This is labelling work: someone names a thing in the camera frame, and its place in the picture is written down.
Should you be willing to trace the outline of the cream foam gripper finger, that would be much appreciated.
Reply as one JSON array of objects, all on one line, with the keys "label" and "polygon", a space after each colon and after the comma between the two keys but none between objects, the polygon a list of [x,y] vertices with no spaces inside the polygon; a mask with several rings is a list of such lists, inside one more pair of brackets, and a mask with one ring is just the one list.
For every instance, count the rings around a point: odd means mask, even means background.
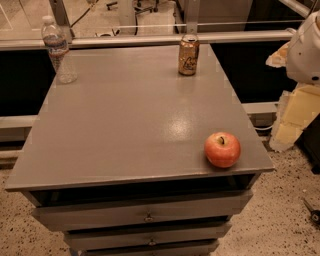
[{"label": "cream foam gripper finger", "polygon": [[290,149],[320,114],[320,86],[298,83],[280,96],[269,145],[276,152]]},{"label": "cream foam gripper finger", "polygon": [[274,68],[285,67],[287,64],[287,51],[289,43],[282,45],[277,51],[269,55],[265,64]]}]

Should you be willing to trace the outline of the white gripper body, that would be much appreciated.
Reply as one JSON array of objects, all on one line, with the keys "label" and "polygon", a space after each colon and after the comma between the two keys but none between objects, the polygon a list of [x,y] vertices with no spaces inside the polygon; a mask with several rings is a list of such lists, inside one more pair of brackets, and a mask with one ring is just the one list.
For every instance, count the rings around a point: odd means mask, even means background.
[{"label": "white gripper body", "polygon": [[286,73],[299,83],[320,84],[320,10],[310,14],[292,36]]}]

